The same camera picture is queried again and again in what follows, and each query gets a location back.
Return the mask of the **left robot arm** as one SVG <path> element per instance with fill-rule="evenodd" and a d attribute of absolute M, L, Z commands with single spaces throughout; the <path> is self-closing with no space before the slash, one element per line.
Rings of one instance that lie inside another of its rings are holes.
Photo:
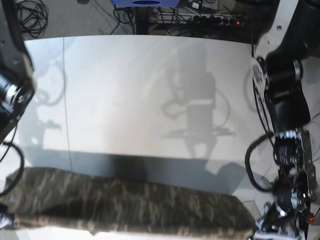
<path fill-rule="evenodd" d="M 253 7 L 272 7 L 272 15 L 257 42 L 251 44 L 251 71 L 255 105 L 264 135 L 245 154 L 251 184 L 271 193 L 255 222 L 254 240 L 305 240 L 316 219 L 311 203 L 318 183 L 313 161 L 310 110 L 303 93 L 302 60 L 320 41 L 320 3 L 317 0 L 250 0 Z M 253 150 L 269 140 L 278 176 L 269 188 L 260 186 L 250 164 Z"/>

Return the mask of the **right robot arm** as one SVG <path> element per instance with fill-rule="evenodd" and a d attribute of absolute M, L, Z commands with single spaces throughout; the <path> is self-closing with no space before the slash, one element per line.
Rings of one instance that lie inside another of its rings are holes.
<path fill-rule="evenodd" d="M 13 142 L 5 141 L 7 135 L 18 126 L 27 106 L 31 102 L 36 83 L 34 67 L 24 44 L 18 20 L 16 2 L 0 2 L 0 143 L 16 150 L 20 157 L 18 173 L 0 196 L 8 195 L 21 179 L 25 158 L 22 150 Z"/>

